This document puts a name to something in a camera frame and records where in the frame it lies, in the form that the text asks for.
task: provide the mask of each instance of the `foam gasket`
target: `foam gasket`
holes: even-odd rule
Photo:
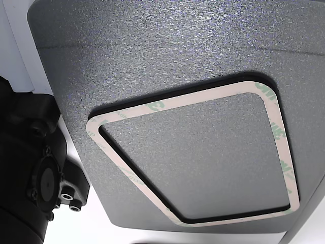
[[[270,121],[276,148],[279,154],[285,185],[288,192],[290,205],[278,209],[244,213],[242,215],[211,217],[205,219],[189,220],[182,217],[178,210],[164,199],[154,186],[136,170],[136,167],[129,162],[118,146],[105,136],[102,125],[115,121],[129,119],[150,113],[159,113],[163,110],[173,109],[205,101],[235,96],[244,93],[253,93],[261,97]],[[290,154],[285,126],[281,115],[278,98],[274,90],[268,85],[255,81],[241,81],[226,84],[218,87],[201,86],[187,89],[180,93],[170,93],[167,96],[153,97],[134,103],[127,103],[122,106],[111,107],[103,110],[102,113],[90,118],[86,125],[87,133],[101,150],[116,164],[116,166],[156,205],[172,222],[184,227],[203,227],[212,225],[231,224],[245,221],[262,220],[287,215],[299,208],[300,201],[294,172],[293,161]]]

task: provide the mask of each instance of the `rounded rectangular frame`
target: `rounded rectangular frame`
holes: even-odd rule
[[[199,85],[185,89],[181,92],[176,91],[160,97],[156,96],[149,99],[114,106],[99,111],[93,115],[87,122],[87,133],[101,148],[101,150],[116,164],[116,166],[139,188],[139,190],[177,225],[183,227],[203,227],[284,216],[296,211],[300,205],[289,143],[285,133],[285,126],[276,93],[264,82],[261,83],[253,80],[253,77],[251,77],[251,80],[235,80],[233,83],[219,82],[216,84],[210,83],[207,85]],[[168,200],[155,189],[155,186],[153,186],[150,181],[148,181],[146,177],[132,164],[132,162],[129,161],[127,156],[124,155],[118,145],[109,138],[102,128],[105,124],[123,119],[244,93],[257,94],[264,102],[288,192],[290,205],[287,207],[249,212],[233,216],[211,217],[195,220],[186,219],[177,209],[172,207],[172,204],[170,204]]]

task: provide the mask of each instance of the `black mount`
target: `black mount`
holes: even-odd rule
[[[15,93],[0,77],[0,232],[3,243],[43,243],[53,209],[80,211],[89,183],[67,158],[51,95]]]

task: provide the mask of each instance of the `recessed panel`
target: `recessed panel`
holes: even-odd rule
[[[104,127],[188,219],[289,205],[269,118],[256,94],[173,108]]]

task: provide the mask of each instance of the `gray textured panel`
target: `gray textured panel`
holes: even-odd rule
[[[188,219],[289,205],[262,99],[242,94],[105,125]]]
[[[325,172],[325,6],[308,1],[35,2],[29,24],[67,128],[118,226],[206,233],[291,228]],[[85,131],[103,104],[254,70],[279,89],[301,207],[278,218],[204,228],[174,225]]]

